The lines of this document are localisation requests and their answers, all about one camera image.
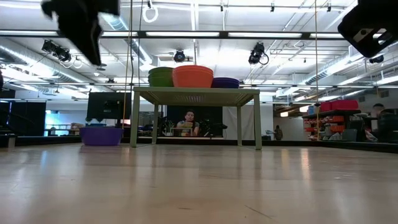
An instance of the red bin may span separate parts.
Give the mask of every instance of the red bin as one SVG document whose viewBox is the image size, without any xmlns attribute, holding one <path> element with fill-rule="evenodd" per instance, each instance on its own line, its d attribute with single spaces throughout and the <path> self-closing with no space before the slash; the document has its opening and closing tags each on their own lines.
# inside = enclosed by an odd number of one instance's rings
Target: red bin
<svg viewBox="0 0 398 224">
<path fill-rule="evenodd" d="M 359 105 L 356 100 L 336 100 L 331 102 L 332 110 L 358 110 Z"/>
<path fill-rule="evenodd" d="M 331 111 L 331 102 L 321 103 L 321 112 Z"/>
</svg>

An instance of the table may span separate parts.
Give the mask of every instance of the table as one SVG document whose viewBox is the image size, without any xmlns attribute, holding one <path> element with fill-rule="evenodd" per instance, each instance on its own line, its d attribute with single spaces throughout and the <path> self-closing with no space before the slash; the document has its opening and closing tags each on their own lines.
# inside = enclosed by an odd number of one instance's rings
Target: table
<svg viewBox="0 0 398 224">
<path fill-rule="evenodd" d="M 175 88 L 175 87 L 134 87 L 134 102 L 131 115 L 130 145 L 137 147 L 137 127 L 140 96 L 155 106 L 155 118 L 159 116 L 159 105 L 170 106 L 235 106 L 237 108 L 238 145 L 242 146 L 241 107 L 254 100 L 254 139 L 256 149 L 262 149 L 260 90 L 223 88 Z M 157 140 L 157 119 L 154 120 L 152 143 Z"/>
<path fill-rule="evenodd" d="M 190 136 L 193 135 L 193 129 L 192 128 L 171 128 L 172 130 L 172 136 L 174 136 L 174 130 L 189 130 Z"/>
</svg>

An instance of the rope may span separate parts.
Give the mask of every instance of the rope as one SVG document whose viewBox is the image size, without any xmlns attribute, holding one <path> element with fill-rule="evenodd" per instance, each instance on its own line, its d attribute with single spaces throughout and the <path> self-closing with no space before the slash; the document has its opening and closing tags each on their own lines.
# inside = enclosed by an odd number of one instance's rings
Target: rope
<svg viewBox="0 0 398 224">
<path fill-rule="evenodd" d="M 317 0 L 315 0 L 315 63 L 317 66 L 317 75 L 315 79 L 317 80 L 317 102 L 319 104 L 319 96 L 318 96 L 318 12 L 317 12 Z M 317 141 L 319 141 L 319 106 L 317 108 Z"/>
<path fill-rule="evenodd" d="M 132 32 L 132 0 L 130 0 L 130 24 L 129 24 L 129 35 L 128 35 L 128 43 L 131 43 L 131 32 Z M 122 129 L 124 129 L 124 117 L 126 115 L 126 95 L 127 95 L 127 75 L 129 72 L 129 57 L 130 57 L 130 48 L 131 46 L 127 45 L 127 62 L 126 62 L 126 78 L 125 78 L 125 85 L 124 85 L 124 101 L 123 101 L 123 123 Z"/>
</svg>

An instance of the purple bowl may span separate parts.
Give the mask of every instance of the purple bowl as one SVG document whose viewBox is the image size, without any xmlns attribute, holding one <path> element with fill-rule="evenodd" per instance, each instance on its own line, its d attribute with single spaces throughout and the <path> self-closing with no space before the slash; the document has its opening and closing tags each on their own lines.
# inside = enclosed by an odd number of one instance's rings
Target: purple bowl
<svg viewBox="0 0 398 224">
<path fill-rule="evenodd" d="M 237 82 L 237 83 L 239 83 L 239 80 L 237 80 L 235 78 L 218 77 L 218 78 L 214 78 L 213 79 L 213 82 L 220 82 L 220 81 L 228 81 L 228 82 Z"/>
<path fill-rule="evenodd" d="M 213 82 L 212 88 L 239 88 L 239 83 L 236 82 Z"/>
</svg>

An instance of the bowl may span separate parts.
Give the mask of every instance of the bowl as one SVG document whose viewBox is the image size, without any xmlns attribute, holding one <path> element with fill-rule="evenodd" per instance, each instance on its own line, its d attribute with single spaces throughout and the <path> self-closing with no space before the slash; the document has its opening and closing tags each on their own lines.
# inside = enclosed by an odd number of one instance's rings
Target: bowl
<svg viewBox="0 0 398 224">
<path fill-rule="evenodd" d="M 174 87 L 182 88 L 211 88 L 213 75 L 206 72 L 191 71 L 173 72 Z"/>
<path fill-rule="evenodd" d="M 204 66 L 199 66 L 199 65 L 184 65 L 184 66 L 179 66 L 175 68 L 173 71 L 186 71 L 186 70 L 199 70 L 199 71 L 204 71 L 204 72 L 210 72 L 214 73 L 212 69 L 204 67 Z"/>
<path fill-rule="evenodd" d="M 157 67 L 157 68 L 153 68 L 151 70 L 148 71 L 148 74 L 153 74 L 153 73 L 157 73 L 157 72 L 173 72 L 173 68 L 169 68 L 169 67 Z"/>
<path fill-rule="evenodd" d="M 152 87 L 174 87 L 172 77 L 155 77 L 148 79 L 149 86 Z"/>
<path fill-rule="evenodd" d="M 172 77 L 173 72 L 155 72 L 148 75 L 148 79 L 150 78 L 160 78 L 160 77 Z"/>
<path fill-rule="evenodd" d="M 231 81 L 213 81 L 211 84 L 212 88 L 239 88 L 239 82 L 231 82 Z"/>
</svg>

